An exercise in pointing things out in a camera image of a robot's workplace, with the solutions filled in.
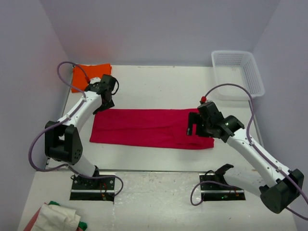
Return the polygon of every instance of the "crumpled white cloth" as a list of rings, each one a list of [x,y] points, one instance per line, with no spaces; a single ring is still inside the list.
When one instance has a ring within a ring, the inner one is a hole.
[[[75,209],[43,204],[31,231],[76,231],[79,222]]]

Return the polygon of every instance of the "robotic arm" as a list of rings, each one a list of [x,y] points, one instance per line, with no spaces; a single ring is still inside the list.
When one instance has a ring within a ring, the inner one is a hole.
[[[201,102],[199,113],[190,113],[187,135],[192,135],[196,125],[196,135],[201,137],[219,138],[237,150],[260,174],[241,171],[232,165],[225,165],[216,172],[216,180],[220,183],[233,185],[260,196],[263,204],[272,212],[280,213],[299,195],[295,186],[280,171],[289,173],[289,177],[300,187],[303,186],[304,175],[298,170],[291,171],[277,161],[252,137],[247,139],[244,125],[234,116],[226,118],[213,102]],[[254,144],[266,158],[275,163],[279,171],[271,166],[252,146]]]
[[[92,113],[95,114],[114,106],[112,91],[115,83],[118,83],[117,80],[110,75],[103,75],[102,79],[92,79],[85,89],[86,97],[81,97],[77,104],[57,122],[49,121],[46,124],[45,128],[48,128],[69,118],[63,124],[45,133],[46,156],[68,163],[73,170],[84,176],[99,175],[98,168],[82,154],[79,132]]]

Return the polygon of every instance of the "red towel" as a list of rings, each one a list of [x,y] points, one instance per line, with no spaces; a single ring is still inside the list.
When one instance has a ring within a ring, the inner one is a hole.
[[[197,109],[109,109],[95,115],[90,142],[142,147],[205,149],[214,139],[187,136],[188,113]]]

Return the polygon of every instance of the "folded orange cloth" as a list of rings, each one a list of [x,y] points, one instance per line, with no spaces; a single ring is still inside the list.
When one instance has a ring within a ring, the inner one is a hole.
[[[102,78],[103,74],[111,75],[111,66],[110,64],[101,64],[101,65],[79,65],[81,66],[85,72],[87,73],[89,79],[94,77]],[[85,74],[78,67],[74,67],[73,69],[73,86],[77,87],[81,90],[84,90],[88,85]]]

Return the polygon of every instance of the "white basket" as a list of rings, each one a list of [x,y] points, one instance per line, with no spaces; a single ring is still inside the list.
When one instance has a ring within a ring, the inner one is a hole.
[[[234,83],[249,91],[252,97],[264,95],[264,86],[254,56],[246,51],[214,51],[212,62],[216,84]],[[222,100],[248,100],[247,94],[236,87],[217,89]]]

